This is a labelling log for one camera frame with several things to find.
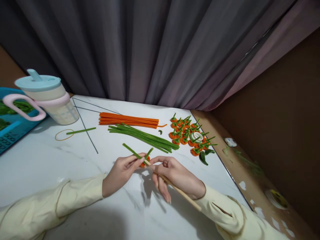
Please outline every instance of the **pale yellow sleeve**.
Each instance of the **pale yellow sleeve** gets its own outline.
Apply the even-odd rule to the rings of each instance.
[[[265,219],[207,185],[205,196],[196,202],[225,240],[288,240]]]
[[[0,208],[0,240],[41,239],[68,214],[102,199],[104,177],[67,180]]]

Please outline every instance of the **white marble table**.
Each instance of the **white marble table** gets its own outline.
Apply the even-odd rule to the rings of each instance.
[[[160,128],[163,131],[161,137],[168,140],[172,131],[169,119],[173,114],[176,112],[178,118],[191,115],[188,110],[78,95],[71,102],[79,107],[83,122],[79,119],[74,124],[61,126],[48,118],[0,156],[0,206],[64,179],[77,180],[108,173],[117,157],[131,155],[123,143],[138,153],[151,148],[133,137],[109,133],[108,126],[98,125],[98,112],[109,112],[102,108],[123,115],[157,118],[160,125],[168,124]],[[83,124],[86,128],[97,127],[88,132],[96,149],[85,132],[65,141],[55,140],[59,131],[81,130]],[[160,136],[159,129],[137,128]],[[170,155],[206,184],[248,207],[217,154],[206,156],[209,165],[205,166],[198,157],[191,155],[190,149],[189,145],[180,145],[180,149]],[[158,155],[166,154],[154,149],[151,158]],[[171,205],[156,191],[149,172],[138,170],[118,192],[71,214],[64,224],[48,231],[45,239],[222,239],[211,220],[197,212],[173,189],[170,192]]]

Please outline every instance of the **rubber band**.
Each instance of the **rubber band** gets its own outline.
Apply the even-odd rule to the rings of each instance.
[[[65,129],[65,130],[62,130],[62,131],[60,131],[60,132],[58,132],[58,133],[56,134],[56,136],[54,137],[54,139],[55,139],[56,141],[64,141],[64,140],[67,140],[68,138],[71,138],[74,134],[72,134],[70,137],[67,137],[67,138],[62,139],[62,140],[58,140],[58,139],[57,139],[57,135],[58,135],[59,133],[62,133],[62,132],[67,131],[67,130],[70,130],[70,131],[72,131],[72,132],[73,132],[73,130],[72,130],[72,129]]]

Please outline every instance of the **brown wall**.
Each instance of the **brown wall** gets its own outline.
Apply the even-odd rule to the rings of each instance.
[[[17,88],[14,81],[25,76],[26,74],[0,46],[0,87]]]
[[[320,28],[212,113],[319,234]]]

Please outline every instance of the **cuff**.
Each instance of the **cuff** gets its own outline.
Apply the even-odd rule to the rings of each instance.
[[[240,206],[206,184],[205,186],[206,194],[195,201],[201,207],[201,211],[230,234],[239,233],[244,224]]]

